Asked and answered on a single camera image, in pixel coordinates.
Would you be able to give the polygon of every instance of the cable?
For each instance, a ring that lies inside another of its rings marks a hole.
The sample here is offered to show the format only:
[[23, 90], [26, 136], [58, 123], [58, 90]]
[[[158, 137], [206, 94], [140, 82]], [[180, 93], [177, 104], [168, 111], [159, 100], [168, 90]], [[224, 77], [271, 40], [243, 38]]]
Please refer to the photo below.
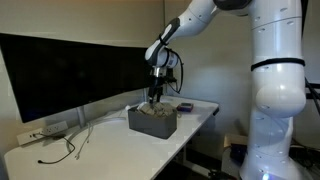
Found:
[[183, 76], [184, 76], [184, 74], [183, 74], [183, 65], [184, 65], [184, 64], [183, 64], [183, 62], [182, 62], [182, 60], [181, 60], [181, 57], [179, 56], [178, 53], [174, 52], [172, 49], [169, 49], [169, 48], [167, 48], [167, 49], [168, 49], [168, 51], [170, 51], [171, 53], [174, 53], [174, 54], [178, 57], [179, 62], [180, 62], [180, 67], [181, 67], [181, 75], [180, 75], [180, 76], [181, 76], [181, 81], [180, 81], [180, 87], [179, 87], [179, 89], [178, 89], [177, 82], [176, 82], [176, 89], [174, 89], [174, 88], [171, 86], [170, 83], [167, 82], [167, 84], [171, 87], [171, 89], [172, 89], [174, 92], [180, 94], [181, 88], [182, 88], [182, 84], [183, 84]]
[[295, 144], [291, 145], [291, 147], [295, 147], [295, 146], [299, 146], [305, 149], [310, 149], [310, 150], [314, 150], [314, 151], [319, 151], [320, 152], [320, 148], [313, 148], [313, 147], [309, 147], [309, 146], [305, 146], [303, 144], [301, 144], [299, 141], [297, 141], [295, 138], [292, 138], [293, 142]]
[[304, 34], [304, 27], [305, 27], [305, 22], [306, 22], [306, 16], [307, 16], [307, 11], [308, 11], [308, 3], [309, 0], [301, 0], [301, 6], [302, 6], [302, 35]]
[[290, 151], [290, 157], [301, 164], [303, 167], [309, 169], [314, 165], [312, 154], [309, 149], [293, 148], [290, 149]]
[[320, 106], [319, 106], [319, 103], [318, 103], [318, 100], [320, 100], [320, 95], [318, 94], [318, 92], [311, 86], [311, 84], [308, 82], [307, 78], [305, 78], [305, 81], [306, 81], [306, 86], [309, 88], [310, 90], [310, 93], [312, 95], [312, 98], [313, 98], [313, 101], [316, 105], [316, 108], [317, 108], [317, 111], [318, 111], [318, 114], [320, 116]]
[[[57, 137], [57, 136], [45, 135], [45, 134], [42, 134], [42, 133], [33, 134], [34, 137], [37, 136], [37, 135], [41, 135], [43, 137], [51, 137], [51, 138], [56, 138]], [[76, 147], [68, 139], [66, 139], [65, 137], [63, 137], [63, 139], [66, 140], [68, 142], [68, 144], [70, 144], [73, 147], [73, 149], [67, 155], [65, 155], [64, 157], [62, 157], [61, 159], [59, 159], [57, 161], [45, 162], [45, 161], [42, 161], [42, 160], [38, 160], [38, 163], [39, 164], [56, 164], [56, 163], [64, 160], [66, 157], [68, 157], [76, 149]]]
[[[127, 119], [126, 119], [126, 117], [110, 117], [110, 118], [99, 118], [99, 120], [94, 120], [94, 121], [90, 122], [90, 123], [91, 123], [91, 126], [92, 126], [91, 132], [92, 132], [92, 130], [93, 130], [93, 126], [95, 126], [95, 125], [98, 125], [98, 124], [101, 124], [101, 123], [105, 123], [105, 122], [120, 121], [120, 120], [121, 120], [121, 121], [126, 121]], [[77, 130], [77, 131], [74, 132], [71, 136], [69, 136], [68, 140], [69, 140], [70, 142], [72, 142], [72, 140], [73, 140], [78, 134], [80, 134], [81, 132], [85, 131], [85, 130], [88, 129], [88, 128], [89, 128], [88, 126], [85, 126], [85, 127], [81, 128], [81, 129]], [[71, 148], [70, 148], [70, 146], [69, 146], [69, 143], [66, 144], [66, 147], [67, 147], [67, 149], [68, 149], [69, 152], [72, 151]]]
[[80, 158], [80, 153], [81, 153], [81, 151], [82, 151], [82, 148], [83, 148], [84, 144], [85, 144], [86, 142], [89, 143], [89, 137], [90, 137], [92, 131], [93, 131], [93, 125], [91, 125], [91, 123], [88, 122], [88, 135], [87, 135], [86, 139], [83, 141], [83, 143], [82, 143], [82, 145], [81, 145], [78, 153], [77, 153], [76, 156], [75, 156], [75, 158], [76, 158], [77, 160]]

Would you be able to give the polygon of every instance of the gray box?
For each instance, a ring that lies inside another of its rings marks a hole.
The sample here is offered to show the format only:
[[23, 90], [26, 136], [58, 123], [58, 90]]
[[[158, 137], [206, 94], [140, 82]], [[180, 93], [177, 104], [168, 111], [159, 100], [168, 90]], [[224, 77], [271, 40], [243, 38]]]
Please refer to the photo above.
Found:
[[161, 139], [168, 139], [177, 129], [177, 110], [167, 117], [158, 118], [136, 112], [137, 107], [128, 110], [129, 128]]

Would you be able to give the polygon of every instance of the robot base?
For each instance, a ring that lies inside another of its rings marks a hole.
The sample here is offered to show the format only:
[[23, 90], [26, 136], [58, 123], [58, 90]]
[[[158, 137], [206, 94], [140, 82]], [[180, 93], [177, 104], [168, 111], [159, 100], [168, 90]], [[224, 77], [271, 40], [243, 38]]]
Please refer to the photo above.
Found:
[[266, 157], [264, 155], [268, 159], [268, 164], [257, 165], [259, 155], [257, 156], [250, 157], [247, 155], [245, 158], [239, 172], [243, 180], [313, 180], [306, 168], [289, 157], [286, 158], [287, 160], [283, 160], [282, 157], [282, 161], [278, 161], [279, 157]]

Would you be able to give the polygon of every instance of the white desk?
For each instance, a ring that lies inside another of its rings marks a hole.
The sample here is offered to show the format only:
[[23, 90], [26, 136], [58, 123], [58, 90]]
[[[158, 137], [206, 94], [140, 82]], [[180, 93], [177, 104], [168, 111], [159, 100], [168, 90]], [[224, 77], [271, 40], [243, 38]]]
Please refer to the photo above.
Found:
[[[87, 136], [87, 130], [72, 140], [76, 150], [57, 164], [44, 165], [37, 161], [55, 161], [66, 155], [68, 151], [63, 139], [46, 146], [42, 141], [9, 151], [5, 154], [5, 162], [10, 180], [154, 179], [218, 110], [215, 103], [169, 96], [162, 99], [173, 106], [181, 102], [194, 103], [192, 113], [183, 113], [177, 119], [177, 130], [168, 140], [130, 130], [127, 120], [103, 122], [94, 126], [90, 142], [84, 145], [79, 160], [74, 157]], [[120, 113], [108, 117], [118, 117]], [[127, 113], [122, 112], [120, 116], [127, 116]]]

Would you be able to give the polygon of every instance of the small object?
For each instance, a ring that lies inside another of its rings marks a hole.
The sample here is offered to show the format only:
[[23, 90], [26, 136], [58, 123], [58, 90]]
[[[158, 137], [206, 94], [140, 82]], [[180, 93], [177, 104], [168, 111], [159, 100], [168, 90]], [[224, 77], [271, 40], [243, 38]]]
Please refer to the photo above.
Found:
[[177, 110], [183, 112], [191, 112], [193, 109], [192, 103], [181, 103], [178, 105]]

